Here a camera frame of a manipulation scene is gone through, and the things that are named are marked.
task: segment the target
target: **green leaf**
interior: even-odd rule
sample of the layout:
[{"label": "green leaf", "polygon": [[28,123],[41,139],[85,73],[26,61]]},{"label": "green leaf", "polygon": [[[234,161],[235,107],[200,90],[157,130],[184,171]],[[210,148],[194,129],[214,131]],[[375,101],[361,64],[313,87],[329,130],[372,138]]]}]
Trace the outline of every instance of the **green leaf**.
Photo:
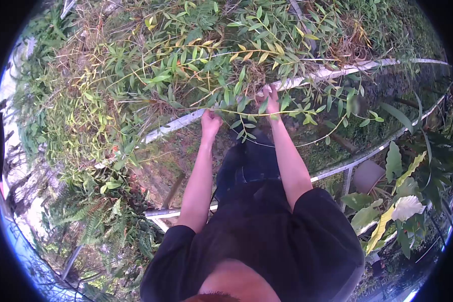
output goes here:
[{"label": "green leaf", "polygon": [[242,71],[240,72],[240,77],[238,77],[238,81],[239,82],[243,81],[244,77],[245,77],[245,66],[243,66]]},{"label": "green leaf", "polygon": [[115,49],[112,47],[112,45],[108,45],[109,52],[112,53],[113,55],[116,55]]},{"label": "green leaf", "polygon": [[251,27],[248,28],[248,31],[252,31],[252,30],[255,30],[259,27],[262,27],[262,24],[261,23],[255,23],[254,25],[252,25]]},{"label": "green leaf", "polygon": [[173,63],[173,58],[174,58],[174,54],[171,54],[168,58],[168,63],[166,63],[167,67],[171,67],[171,64]]},{"label": "green leaf", "polygon": [[263,38],[265,38],[266,36],[269,35],[269,32],[268,31],[263,31],[261,33],[259,33],[256,37],[255,37],[255,41],[258,41],[258,40],[261,40]]},{"label": "green leaf", "polygon": [[403,174],[403,167],[399,147],[394,141],[391,141],[386,157],[386,178],[388,183],[393,181],[393,173],[396,177],[400,177]]},{"label": "green leaf", "polygon": [[356,94],[356,90],[352,87],[348,87],[346,90],[348,91],[346,100],[351,99]]},{"label": "green leaf", "polygon": [[246,134],[247,134],[248,137],[253,138],[254,140],[256,140],[256,136],[254,136],[253,134],[248,133],[248,132]]},{"label": "green leaf", "polygon": [[120,183],[116,183],[116,182],[112,182],[112,181],[108,181],[108,182],[106,183],[106,186],[107,186],[107,188],[108,188],[109,190],[112,190],[112,189],[115,189],[115,188],[117,188],[117,187],[120,187],[121,184],[120,184]]},{"label": "green leaf", "polygon": [[216,92],[208,99],[208,102],[206,103],[207,108],[211,108],[211,106],[213,106],[216,103],[216,99],[217,99],[218,95],[219,95],[219,93]]},{"label": "green leaf", "polygon": [[369,112],[370,112],[375,118],[378,117],[377,113],[375,113],[374,111],[370,111],[370,110],[369,110]]},{"label": "green leaf", "polygon": [[243,112],[245,110],[246,105],[247,105],[247,98],[243,97],[243,99],[238,103],[237,112]]},{"label": "green leaf", "polygon": [[240,131],[237,135],[237,139],[239,139],[240,137],[242,137],[243,135],[245,134],[245,129],[242,129],[242,131]]},{"label": "green leaf", "polygon": [[218,98],[218,101],[220,102],[220,109],[226,109],[227,108],[227,103],[225,103],[225,100],[222,100],[221,97]]},{"label": "green leaf", "polygon": [[425,142],[426,142],[426,149],[428,151],[428,162],[431,163],[431,157],[432,157],[431,144],[429,143],[428,136],[426,135],[426,132],[423,130],[423,128],[421,128],[421,131],[423,132],[423,136],[424,136]]},{"label": "green leaf", "polygon": [[171,63],[171,71],[172,72],[175,72],[177,64],[178,64],[178,53],[174,53],[173,62]]},{"label": "green leaf", "polygon": [[225,89],[223,93],[223,99],[225,100],[225,103],[229,106],[230,105],[230,91],[228,89]]},{"label": "green leaf", "polygon": [[236,121],[235,123],[231,124],[230,129],[240,126],[241,123],[242,123],[241,120]]},{"label": "green leaf", "polygon": [[361,229],[374,221],[378,214],[379,212],[371,206],[360,209],[351,220],[351,226],[356,231],[356,235],[359,234]]},{"label": "green leaf", "polygon": [[235,84],[235,88],[233,89],[233,96],[238,95],[240,93],[240,90],[242,90],[242,83],[238,82]]},{"label": "green leaf", "polygon": [[134,154],[131,154],[129,156],[129,160],[133,163],[134,166],[139,167],[138,160],[136,159],[136,156]]},{"label": "green leaf", "polygon": [[205,87],[198,86],[198,89],[203,91],[203,92],[210,93],[210,91],[208,89],[206,89]]},{"label": "green leaf", "polygon": [[290,98],[289,94],[285,94],[284,99],[282,100],[282,105],[280,106],[280,111],[283,111],[287,106],[289,106],[292,99]]},{"label": "green leaf", "polygon": [[325,105],[322,105],[322,106],[320,106],[319,108],[317,108],[317,109],[315,110],[315,113],[322,112],[322,110],[324,110],[325,108],[326,108],[326,106],[325,106]]},{"label": "green leaf", "polygon": [[379,103],[379,106],[390,113],[392,116],[397,118],[410,132],[413,134],[412,124],[409,118],[407,118],[403,112],[386,103]]},{"label": "green leaf", "polygon": [[436,181],[433,177],[429,180],[428,185],[423,189],[423,194],[433,203],[436,210],[442,210],[440,191],[436,186]]},{"label": "green leaf", "polygon": [[303,121],[303,125],[309,124],[311,122],[311,116],[310,115],[305,115],[305,119]]},{"label": "green leaf", "polygon": [[116,170],[116,171],[119,171],[124,166],[124,164],[126,163],[126,160],[127,160],[127,158],[124,158],[122,160],[116,161],[116,163],[114,164],[113,169]]},{"label": "green leaf", "polygon": [[198,46],[195,46],[193,49],[193,55],[192,55],[193,57],[191,58],[192,60],[196,59],[197,53],[198,53]]},{"label": "green leaf", "polygon": [[257,9],[257,18],[260,19],[261,16],[262,16],[262,7],[259,6],[258,9]]},{"label": "green leaf", "polygon": [[30,149],[32,149],[33,153],[38,153],[39,152],[39,149],[37,148],[37,146],[35,144],[30,145]]},{"label": "green leaf", "polygon": [[330,93],[327,95],[327,112],[330,111],[330,108],[332,106],[332,95]]},{"label": "green leaf", "polygon": [[362,121],[362,123],[359,124],[359,127],[364,127],[364,126],[367,126],[369,124],[369,122],[371,122],[370,119],[366,118],[365,120]]},{"label": "green leaf", "polygon": [[203,38],[203,31],[200,28],[195,28],[194,30],[190,31],[188,35],[186,36],[186,39],[184,40],[184,44],[187,45],[191,41],[194,41],[196,39],[202,39]]},{"label": "green leaf", "polygon": [[132,140],[130,143],[127,144],[127,146],[124,148],[124,153],[129,154],[131,153],[132,150],[134,150],[134,147],[136,146],[136,140]]},{"label": "green leaf", "polygon": [[331,122],[331,121],[329,121],[329,120],[325,120],[325,121],[324,121],[324,124],[325,124],[327,127],[331,128],[331,129],[336,128],[336,124],[334,124],[333,122]]},{"label": "green leaf", "polygon": [[267,109],[267,105],[269,103],[269,98],[267,97],[267,99],[260,105],[260,108],[258,109],[258,114],[263,114],[263,112],[265,112],[265,110]]},{"label": "green leaf", "polygon": [[364,240],[359,240],[359,243],[361,244],[361,248],[362,248],[362,250],[365,253],[366,252],[366,247],[368,246],[368,242],[364,241]]},{"label": "green leaf", "polygon": [[351,193],[342,196],[341,201],[351,209],[360,211],[372,203],[372,197],[364,193]]},{"label": "green leaf", "polygon": [[296,109],[296,111],[294,111],[294,112],[289,112],[288,115],[289,115],[289,117],[295,118],[297,116],[297,114],[299,114],[299,113],[302,113],[302,109]]},{"label": "green leaf", "polygon": [[265,17],[263,18],[263,25],[268,26],[269,24],[270,24],[269,16],[265,14]]},{"label": "green leaf", "polygon": [[419,164],[425,159],[425,156],[426,151],[424,151],[423,154],[420,154],[414,158],[413,162],[408,167],[408,171],[406,171],[403,175],[401,175],[400,178],[396,180],[396,187],[401,186],[403,182],[406,180],[406,178],[411,176],[411,174],[416,170]]},{"label": "green leaf", "polygon": [[391,220],[391,215],[393,214],[393,211],[394,204],[392,204],[391,207],[384,214],[381,215],[379,223],[375,228],[374,232],[372,232],[371,239],[369,239],[368,241],[368,246],[366,247],[366,255],[368,255],[374,249],[376,243],[383,236],[384,232],[386,231],[386,224],[388,221]]},{"label": "green leaf", "polygon": [[186,61],[186,55],[187,55],[187,51],[186,49],[183,51],[183,53],[181,54],[181,58],[180,58],[180,64],[183,65],[184,62]]},{"label": "green leaf", "polygon": [[339,99],[337,101],[337,116],[340,118],[341,115],[343,115],[343,108],[344,105],[343,105],[343,101],[341,99]]},{"label": "green leaf", "polygon": [[319,16],[318,16],[316,13],[314,13],[313,11],[311,11],[311,10],[308,10],[308,11],[309,11],[309,14],[311,14],[312,18],[314,18],[314,20],[315,20],[317,23],[320,23],[320,18],[319,18]]},{"label": "green leaf", "polygon": [[322,31],[333,31],[333,29],[331,27],[326,26],[326,25],[320,25],[319,29]]},{"label": "green leaf", "polygon": [[359,81],[361,78],[358,77],[357,75],[355,75],[354,73],[350,73],[348,75],[346,75],[348,78],[354,80],[354,81]]},{"label": "green leaf", "polygon": [[94,97],[90,94],[88,94],[87,92],[84,92],[83,93],[85,95],[85,97],[88,99],[88,100],[94,100]]},{"label": "green leaf", "polygon": [[327,15],[326,11],[324,10],[324,8],[322,6],[320,6],[318,3],[314,3],[314,4],[315,4],[315,6],[317,6],[318,9],[320,9],[322,14]]},{"label": "green leaf", "polygon": [[169,79],[171,76],[170,75],[159,75],[155,78],[152,79],[152,82],[153,83],[157,83],[157,82],[162,82],[164,80],[167,80]]},{"label": "green leaf", "polygon": [[232,22],[232,23],[228,23],[226,26],[228,26],[228,27],[237,27],[237,26],[243,26],[243,24],[240,23],[240,22]]},{"label": "green leaf", "polygon": [[341,88],[337,89],[336,98],[338,98],[342,94],[343,90],[344,90],[344,87],[341,87]]},{"label": "green leaf", "polygon": [[398,227],[398,224],[401,225],[401,221],[399,220],[396,221],[396,227],[397,227],[397,236],[396,236],[396,240],[398,241],[399,245],[401,245],[401,250],[403,251],[403,254],[405,255],[406,258],[410,258],[410,253],[411,253],[411,249],[410,249],[410,243],[409,243],[409,238],[408,238],[408,235],[404,232],[404,230],[399,226]]},{"label": "green leaf", "polygon": [[233,97],[233,92],[230,90],[229,93],[228,93],[228,97],[230,99],[230,102],[232,103],[235,103],[236,102],[236,99]]},{"label": "green leaf", "polygon": [[351,112],[352,112],[352,97],[354,96],[354,89],[351,90],[348,94],[347,94],[347,98],[346,98],[346,113],[347,113],[347,117],[349,117],[351,115]]},{"label": "green leaf", "polygon": [[132,74],[130,77],[129,77],[129,86],[132,88],[134,86],[134,75]]},{"label": "green leaf", "polygon": [[419,108],[419,113],[418,113],[418,125],[420,125],[421,120],[423,119],[423,105],[421,104],[421,100],[419,99],[417,93],[415,91],[414,95],[416,96],[416,100],[418,101],[418,108]]}]

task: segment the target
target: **man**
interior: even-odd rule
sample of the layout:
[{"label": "man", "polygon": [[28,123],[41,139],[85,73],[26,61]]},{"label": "man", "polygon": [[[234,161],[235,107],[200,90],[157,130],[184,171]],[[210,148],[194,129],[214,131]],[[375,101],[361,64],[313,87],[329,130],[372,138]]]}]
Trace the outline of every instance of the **man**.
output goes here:
[{"label": "man", "polygon": [[375,278],[382,278],[385,264],[381,257],[379,257],[378,253],[368,255],[366,257],[366,262],[368,262],[372,267],[372,276]]},{"label": "man", "polygon": [[211,148],[222,119],[205,111],[181,215],[146,269],[143,302],[343,301],[356,287],[364,270],[356,234],[332,197],[312,187],[276,114],[275,87],[264,87],[263,95],[275,148],[257,130],[256,141],[266,146],[246,142],[229,150],[208,224]]}]

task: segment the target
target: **dense foliage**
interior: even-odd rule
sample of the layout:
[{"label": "dense foliage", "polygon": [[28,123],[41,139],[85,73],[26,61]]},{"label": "dense foliage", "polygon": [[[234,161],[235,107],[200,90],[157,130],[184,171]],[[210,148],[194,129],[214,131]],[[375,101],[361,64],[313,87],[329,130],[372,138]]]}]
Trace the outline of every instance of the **dense foliage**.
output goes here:
[{"label": "dense foliage", "polygon": [[[452,108],[444,116],[453,121],[453,95],[449,98],[447,94],[445,102],[447,108],[450,104]],[[351,225],[358,235],[377,224],[369,240],[361,241],[366,255],[384,247],[388,241],[386,226],[390,223],[388,235],[396,230],[397,241],[409,258],[410,249],[416,247],[415,242],[418,240],[419,244],[427,232],[426,221],[431,214],[426,206],[431,204],[436,211],[451,216],[447,202],[453,194],[453,125],[447,127],[442,113],[439,118],[443,118],[443,127],[432,130],[428,124],[422,128],[421,122],[414,130],[408,120],[410,132],[407,131],[397,144],[390,144],[386,177],[375,184],[369,195],[351,193],[342,197],[342,201],[356,211]]]},{"label": "dense foliage", "polygon": [[[264,84],[391,56],[412,76],[419,69],[408,59],[441,57],[426,20],[403,0],[293,4],[83,1],[64,20],[55,3],[30,22],[23,38],[35,39],[24,42],[36,45],[22,63],[13,107],[30,166],[48,169],[44,178],[33,177],[44,179],[39,195],[48,232],[36,243],[55,269],[86,244],[89,257],[79,258],[70,276],[87,283],[84,290],[96,299],[137,299],[162,232],[142,215],[154,205],[131,169],[156,158],[157,146],[142,139],[171,118],[214,108],[254,141],[245,130],[266,116],[266,103],[253,98]],[[281,94],[284,115],[329,128],[320,138],[302,137],[300,145],[329,145],[340,125],[384,121],[378,107],[359,108],[366,76],[343,77],[354,85],[304,79],[302,97]],[[370,207],[372,214],[376,206]]]}]

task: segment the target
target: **dark pot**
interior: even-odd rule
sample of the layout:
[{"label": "dark pot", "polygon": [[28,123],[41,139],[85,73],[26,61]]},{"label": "dark pot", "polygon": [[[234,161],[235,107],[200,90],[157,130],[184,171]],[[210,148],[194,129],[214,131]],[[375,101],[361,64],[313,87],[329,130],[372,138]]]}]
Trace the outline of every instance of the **dark pot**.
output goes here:
[{"label": "dark pot", "polygon": [[354,185],[359,193],[369,194],[384,175],[386,175],[385,169],[371,160],[365,160],[354,172]]}]

